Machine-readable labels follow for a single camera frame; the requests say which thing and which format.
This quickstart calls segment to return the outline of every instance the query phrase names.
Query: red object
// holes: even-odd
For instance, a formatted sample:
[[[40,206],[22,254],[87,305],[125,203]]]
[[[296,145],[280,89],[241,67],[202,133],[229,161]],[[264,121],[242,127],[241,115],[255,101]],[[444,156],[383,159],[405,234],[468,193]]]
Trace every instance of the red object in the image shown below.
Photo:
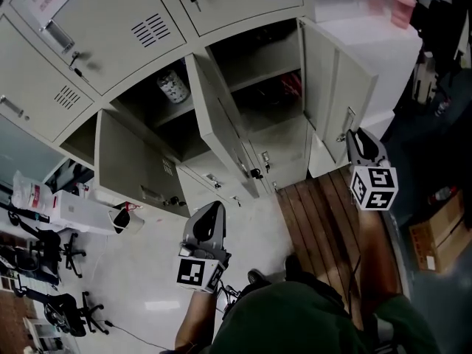
[[[32,204],[31,204],[31,207],[33,208],[38,207],[40,190],[41,188],[39,187],[39,185],[35,185],[35,197],[33,198]]]
[[[416,0],[393,0],[392,23],[402,29],[407,29],[415,5]]]

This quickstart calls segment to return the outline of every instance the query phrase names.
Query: wooden plank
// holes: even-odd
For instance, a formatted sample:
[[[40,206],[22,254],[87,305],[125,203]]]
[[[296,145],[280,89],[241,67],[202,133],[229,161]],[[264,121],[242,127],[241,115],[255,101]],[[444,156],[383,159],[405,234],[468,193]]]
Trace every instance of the wooden plank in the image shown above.
[[[341,200],[344,211],[346,212],[347,219],[353,229],[355,241],[360,246],[359,243],[359,217],[355,204],[353,204],[352,196],[349,191],[348,186],[344,182],[344,178],[339,170],[334,170],[330,173],[331,181],[334,184],[338,197]]]
[[[286,187],[285,190],[292,206],[292,210],[294,211],[296,221],[298,222],[300,232],[303,236],[311,265],[315,271],[315,276],[318,280],[321,280],[322,282],[330,285],[325,264],[319,251],[318,243],[316,242],[315,235],[311,230],[310,221],[308,220],[306,211],[303,207],[302,201],[300,200],[300,196],[294,185]]]
[[[296,190],[299,193],[300,199],[302,200],[303,207],[310,221],[311,230],[315,235],[316,242],[318,243],[319,251],[323,258],[323,263],[326,268],[327,278],[330,281],[331,287],[344,299],[344,289],[342,288],[341,277],[339,276],[338,266],[334,260],[333,251],[331,245],[327,239],[325,230],[323,229],[322,221],[319,217],[318,210],[316,209],[315,203],[311,198],[310,190],[306,182],[299,182],[295,185]]]
[[[353,230],[351,229],[346,212],[344,211],[341,200],[338,197],[338,193],[336,192],[329,174],[319,177],[318,180],[322,186],[330,210],[336,219],[337,226],[347,250],[347,256],[349,257],[350,270],[352,271],[355,268],[355,264],[357,263],[360,254],[359,247],[355,241]]]
[[[336,220],[333,217],[333,214],[330,211],[330,207],[327,204],[326,200],[322,197],[323,190],[321,185],[316,180],[310,180],[307,182],[308,189],[310,190],[311,197],[315,203],[315,207],[319,213],[324,232],[327,236],[327,239],[331,246],[331,251],[333,252],[336,265],[338,267],[339,277],[341,278],[342,287],[344,293],[341,295],[343,297],[344,309],[349,312],[348,305],[348,296],[349,296],[349,281],[350,281],[350,264],[347,262],[348,259],[344,260],[341,250],[339,248],[339,240],[336,239],[336,234],[334,232],[334,227],[336,226]],[[352,285],[352,295],[351,295],[351,307],[353,313],[353,323],[359,329],[363,330],[363,323],[361,317],[361,298],[358,295],[357,282],[354,282]]]
[[[338,268],[339,277],[342,283],[343,292],[340,294],[343,298],[344,304],[347,305],[346,296],[347,296],[347,288],[349,285],[350,272],[349,272],[348,265],[342,258],[341,252],[339,251],[336,237],[331,228],[330,219],[327,216],[327,210],[329,209],[329,207],[327,206],[327,204],[322,198],[321,188],[319,188],[319,185],[316,185],[316,182],[314,182],[314,180],[307,181],[307,186],[308,186],[308,190],[310,191],[311,198],[313,199],[313,202],[315,203],[316,210],[319,213],[319,218],[320,218],[320,221],[322,222],[322,228],[324,230],[324,233],[326,234],[328,243],[330,244],[331,252],[333,253],[333,258],[335,260],[336,267]]]
[[[295,253],[300,261],[300,264],[302,265],[303,271],[315,274],[308,256],[302,233],[300,232],[294,211],[290,205],[287,192],[285,190],[279,190],[277,192],[277,200],[279,201],[280,209],[282,210],[285,223],[287,224],[288,233],[292,239]]]
[[[339,168],[339,172],[342,175],[342,178],[344,179],[344,182],[346,183],[347,189],[349,189],[349,186],[351,185],[351,172],[350,172],[350,165],[346,165],[342,168]]]

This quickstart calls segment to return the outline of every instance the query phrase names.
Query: white box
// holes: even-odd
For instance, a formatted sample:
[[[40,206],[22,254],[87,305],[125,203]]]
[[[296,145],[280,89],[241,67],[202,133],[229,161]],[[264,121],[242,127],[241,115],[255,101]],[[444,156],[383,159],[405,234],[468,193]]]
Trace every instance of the white box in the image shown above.
[[[361,209],[387,211],[398,193],[397,170],[354,167],[350,189]]]
[[[218,260],[178,256],[177,284],[190,290],[213,293],[225,270]]]
[[[100,235],[116,235],[117,231],[108,216],[115,209],[78,197],[63,190],[54,194],[52,224],[92,232]]]

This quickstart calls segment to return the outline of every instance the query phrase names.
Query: cardboard box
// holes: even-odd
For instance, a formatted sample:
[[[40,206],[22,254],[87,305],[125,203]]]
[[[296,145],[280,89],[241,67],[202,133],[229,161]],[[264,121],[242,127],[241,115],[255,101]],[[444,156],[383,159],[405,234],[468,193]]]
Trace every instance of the cardboard box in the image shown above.
[[[410,227],[420,270],[446,272],[472,240],[464,224],[464,200],[459,191],[428,221]]]

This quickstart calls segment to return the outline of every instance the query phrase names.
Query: open locker door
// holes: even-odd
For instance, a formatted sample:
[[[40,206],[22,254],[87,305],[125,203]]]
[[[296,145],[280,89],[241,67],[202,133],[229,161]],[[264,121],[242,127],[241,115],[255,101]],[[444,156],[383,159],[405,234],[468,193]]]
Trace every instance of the open locker door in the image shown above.
[[[259,197],[243,145],[194,54],[185,57],[201,138],[254,198]]]
[[[319,25],[298,21],[305,116],[340,164],[345,134],[360,125],[378,75]]]
[[[95,133],[95,187],[125,201],[190,216],[174,163],[99,111]]]

